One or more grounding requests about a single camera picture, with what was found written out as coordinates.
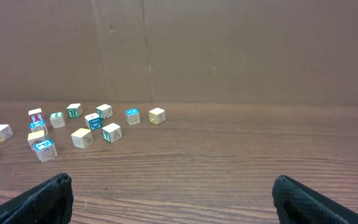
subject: brown wooden surface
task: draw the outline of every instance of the brown wooden surface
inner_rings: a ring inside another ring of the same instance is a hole
[[[112,104],[103,123],[120,125],[123,138],[110,144],[93,131],[79,149],[70,134],[100,105],[83,103],[64,128],[48,124],[59,156],[41,163],[27,112],[68,104],[0,103],[0,124],[14,131],[0,143],[0,204],[66,172],[72,223],[278,223],[271,189],[286,174],[358,213],[358,106]],[[134,106],[142,122],[128,126],[124,110]],[[157,106],[167,111],[159,126],[147,119]]]

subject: cube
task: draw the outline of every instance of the cube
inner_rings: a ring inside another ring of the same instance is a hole
[[[73,103],[67,107],[67,113],[69,118],[79,118],[82,114],[81,103]]]
[[[47,124],[45,123],[45,121],[36,121],[36,122],[30,123],[30,130],[31,130],[31,132],[44,130],[45,135],[49,134],[48,129],[47,129]]]
[[[44,117],[44,114],[42,114],[41,108],[30,110],[29,116],[30,116],[31,122],[45,120],[45,117]]]
[[[57,157],[55,144],[50,139],[35,144],[35,153],[41,162],[47,162],[50,159]]]
[[[139,110],[136,108],[129,109],[125,112],[125,117],[129,125],[140,123]]]
[[[41,131],[30,133],[27,140],[29,141],[31,149],[35,151],[35,145],[45,141],[45,131],[41,130]]]
[[[71,134],[73,143],[75,147],[87,148],[90,144],[93,143],[92,132],[86,128],[80,128]]]
[[[61,128],[66,126],[65,115],[62,111],[51,114],[49,119],[53,128]]]
[[[102,127],[102,119],[97,113],[89,114],[85,116],[86,126],[91,130],[96,130]]]
[[[149,111],[149,120],[153,124],[160,124],[165,121],[165,110],[154,108]]]
[[[102,119],[108,119],[112,116],[112,109],[109,105],[101,105],[96,108],[96,112]]]
[[[4,142],[13,136],[13,132],[9,124],[0,124],[0,142]]]
[[[110,143],[113,143],[122,138],[121,127],[114,123],[103,127],[102,130],[103,138]]]

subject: white block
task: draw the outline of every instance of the white block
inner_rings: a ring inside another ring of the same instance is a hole
[[[44,114],[42,113],[41,108],[30,110],[29,116],[30,116],[31,122],[45,120],[45,117],[44,117]]]
[[[51,114],[49,119],[53,128],[61,128],[66,126],[65,115],[62,111]]]
[[[30,130],[31,130],[31,132],[44,130],[45,135],[49,134],[48,129],[47,129],[47,124],[45,123],[45,121],[36,121],[36,122],[30,123]]]
[[[9,124],[0,124],[0,142],[4,142],[13,136],[13,132]]]
[[[42,141],[35,146],[35,153],[41,162],[47,162],[50,159],[57,157],[55,144],[50,139]]]
[[[103,127],[102,130],[103,138],[110,143],[113,143],[122,138],[121,127],[114,123]]]
[[[87,148],[90,144],[93,143],[92,132],[86,128],[80,128],[71,134],[73,143],[75,147]]]
[[[85,124],[91,130],[102,128],[102,119],[97,113],[89,114],[85,116]]]
[[[154,108],[149,111],[149,120],[153,124],[160,124],[165,121],[165,110]]]
[[[41,131],[30,133],[27,140],[29,141],[31,149],[35,151],[34,146],[40,142],[45,141],[45,131],[41,130]]]
[[[139,110],[136,108],[127,110],[125,112],[125,118],[129,125],[139,124],[140,123]]]
[[[81,103],[73,103],[68,105],[67,113],[69,118],[79,118],[82,114]]]
[[[98,106],[96,108],[96,112],[102,119],[108,119],[112,116],[112,109],[110,105]]]

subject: cardboard wall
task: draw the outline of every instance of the cardboard wall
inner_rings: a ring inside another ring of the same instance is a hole
[[[0,100],[358,104],[358,1],[0,0]]]

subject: letter block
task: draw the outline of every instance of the letter block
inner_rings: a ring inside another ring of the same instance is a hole
[[[0,124],[0,142],[4,142],[13,136],[13,132],[9,124]]]
[[[91,131],[102,128],[102,119],[97,113],[86,115],[85,123]]]
[[[29,116],[30,116],[31,122],[45,120],[45,117],[44,117],[44,114],[42,114],[41,108],[30,110]]]
[[[113,143],[122,138],[121,127],[114,123],[103,127],[102,130],[103,138],[110,143]]]
[[[73,103],[67,107],[67,113],[69,118],[79,118],[82,114],[81,103]]]
[[[129,125],[139,124],[140,123],[140,114],[139,110],[136,108],[129,109],[125,112],[125,117]]]
[[[50,139],[42,141],[35,146],[35,153],[41,162],[47,162],[50,159],[57,157],[55,144]]]
[[[31,132],[44,130],[45,135],[49,134],[48,129],[47,129],[47,124],[45,124],[44,120],[30,123],[30,130],[31,130]]]
[[[51,114],[49,119],[53,128],[61,128],[66,126],[65,115],[62,111]]]

